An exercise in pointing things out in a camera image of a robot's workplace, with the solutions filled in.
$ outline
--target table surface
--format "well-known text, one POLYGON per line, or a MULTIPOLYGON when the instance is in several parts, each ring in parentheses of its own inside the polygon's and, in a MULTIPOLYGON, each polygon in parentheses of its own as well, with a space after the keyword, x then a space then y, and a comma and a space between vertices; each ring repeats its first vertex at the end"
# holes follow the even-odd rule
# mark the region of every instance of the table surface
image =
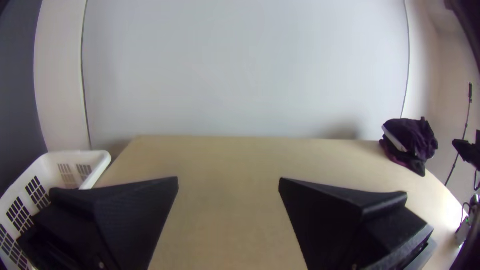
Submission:
POLYGON ((278 192, 287 177, 369 192, 406 191, 434 227, 424 269, 448 269, 462 207, 430 172, 388 160, 378 142, 269 137, 140 136, 95 188, 177 176, 179 191, 150 270, 307 269, 278 192))

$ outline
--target wall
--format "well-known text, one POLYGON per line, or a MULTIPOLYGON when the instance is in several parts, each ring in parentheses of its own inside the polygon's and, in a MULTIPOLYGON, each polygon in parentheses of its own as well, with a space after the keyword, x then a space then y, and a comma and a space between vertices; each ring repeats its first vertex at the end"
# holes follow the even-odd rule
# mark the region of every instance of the wall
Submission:
MULTIPOLYGON (((476 130, 480 130, 480 75, 472 49, 465 34, 441 31, 440 47, 440 91, 436 118, 432 123, 439 149, 435 157, 428 161, 430 170, 443 183, 447 180, 457 151, 452 146, 453 139, 461 139, 468 111, 468 83, 473 83, 473 103, 465 140, 475 142, 476 130)), ((475 169, 458 159, 448 189, 461 202, 469 202, 474 194, 475 169)))
POLYGON ((86 0, 43 0, 35 38, 35 95, 49 151, 89 150, 82 83, 86 0))
POLYGON ((0 196, 47 152, 34 91, 41 0, 12 0, 0 14, 0 196))
POLYGON ((377 140, 401 116, 403 0, 90 0, 83 72, 90 136, 377 140))
POLYGON ((439 38, 427 3, 423 0, 405 0, 410 54, 407 91, 401 116, 409 119, 425 117, 429 122, 434 122, 439 95, 439 38))

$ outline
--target white wall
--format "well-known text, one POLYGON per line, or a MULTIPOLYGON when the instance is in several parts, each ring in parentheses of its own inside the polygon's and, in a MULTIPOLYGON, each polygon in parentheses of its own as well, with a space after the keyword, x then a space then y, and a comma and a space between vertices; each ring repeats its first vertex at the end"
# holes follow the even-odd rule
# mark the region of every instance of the white wall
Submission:
POLYGON ((89 150, 81 47, 86 0, 43 0, 33 74, 41 130, 49 151, 89 150))
MULTIPOLYGON (((440 89, 436 119, 432 123, 439 149, 427 168, 443 183, 447 180, 457 151, 453 139, 461 139, 468 111, 468 83, 473 83, 473 103, 465 140, 475 142, 476 130, 480 130, 480 75, 470 44, 462 31, 440 32, 440 89)), ((469 202, 474 194, 475 169, 458 159, 448 189, 461 202, 469 202)))
POLYGON ((138 134, 378 140, 401 116, 403 0, 90 0, 94 148, 138 134))
POLYGON ((410 55, 401 116, 418 120, 426 117, 429 122, 434 122, 439 95, 439 38, 427 3, 423 0, 405 0, 410 55))

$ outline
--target basket ventilation hole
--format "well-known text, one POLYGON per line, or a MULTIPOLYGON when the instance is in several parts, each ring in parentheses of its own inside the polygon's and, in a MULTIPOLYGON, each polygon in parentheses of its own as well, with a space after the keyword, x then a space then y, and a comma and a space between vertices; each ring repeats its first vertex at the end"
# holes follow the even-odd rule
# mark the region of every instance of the basket ventilation hole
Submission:
POLYGON ((90 176, 92 173, 92 167, 90 165, 76 165, 76 169, 78 170, 78 173, 80 174, 81 180, 85 182, 87 178, 90 176))
POLYGON ((30 212, 19 197, 11 204, 6 216, 22 235, 34 225, 30 212))
POLYGON ((74 174, 70 169, 70 165, 68 164, 57 164, 57 165, 58 165, 58 170, 60 171, 60 174, 61 174, 61 179, 63 180, 63 183, 65 183, 65 187, 67 189, 78 188, 79 186, 77 185, 77 182, 75 182, 74 174))
POLYGON ((14 241, 2 224, 0 224, 0 247, 18 268, 21 270, 29 268, 27 256, 25 256, 17 241, 14 241))
POLYGON ((30 195, 33 203, 38 207, 38 210, 42 210, 49 206, 50 198, 44 187, 40 183, 38 177, 34 177, 30 183, 25 187, 26 192, 30 195))

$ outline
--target folded clothing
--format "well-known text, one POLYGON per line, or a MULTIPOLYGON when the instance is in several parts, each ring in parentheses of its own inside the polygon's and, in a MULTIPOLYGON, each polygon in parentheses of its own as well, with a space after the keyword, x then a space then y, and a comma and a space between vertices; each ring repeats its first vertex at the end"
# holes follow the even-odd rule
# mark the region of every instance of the folded clothing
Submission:
POLYGON ((413 153, 420 160, 426 162, 433 158, 439 143, 435 134, 425 117, 421 120, 413 119, 391 119, 383 124, 407 150, 413 153))
POLYGON ((399 151, 385 135, 383 135, 383 139, 380 140, 380 145, 385 155, 392 162, 410 169, 421 177, 425 177, 425 161, 412 155, 411 152, 399 151))

